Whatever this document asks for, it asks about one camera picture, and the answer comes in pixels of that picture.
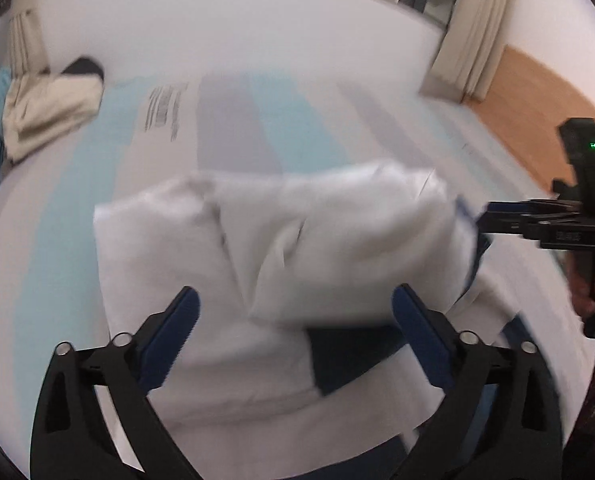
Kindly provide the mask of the right hand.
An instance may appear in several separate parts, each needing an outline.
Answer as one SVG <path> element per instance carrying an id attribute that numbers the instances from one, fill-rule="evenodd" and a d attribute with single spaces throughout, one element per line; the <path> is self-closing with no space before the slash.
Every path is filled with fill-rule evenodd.
<path id="1" fill-rule="evenodd" d="M 567 284 L 569 284 L 573 310 L 580 318 L 585 320 L 595 313 L 595 300 L 590 296 L 590 284 L 577 272 L 573 252 L 567 254 L 565 272 L 567 272 Z"/>

